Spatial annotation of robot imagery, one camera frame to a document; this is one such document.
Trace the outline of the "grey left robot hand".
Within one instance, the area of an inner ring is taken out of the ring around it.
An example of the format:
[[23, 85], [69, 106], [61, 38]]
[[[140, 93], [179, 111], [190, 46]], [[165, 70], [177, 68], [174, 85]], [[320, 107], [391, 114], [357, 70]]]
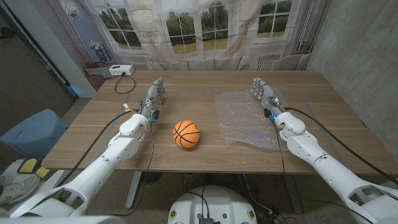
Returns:
[[149, 87], [142, 105], [141, 115], [151, 119], [152, 113], [160, 108], [165, 92], [164, 79], [160, 77]]

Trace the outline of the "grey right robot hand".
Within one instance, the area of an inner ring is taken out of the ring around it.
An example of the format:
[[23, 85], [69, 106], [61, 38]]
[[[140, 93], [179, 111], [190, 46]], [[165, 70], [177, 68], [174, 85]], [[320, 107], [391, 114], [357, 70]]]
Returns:
[[251, 93], [260, 101], [264, 115], [271, 121], [275, 121], [278, 115], [285, 112], [274, 90], [264, 80], [259, 77], [253, 78], [253, 89]]

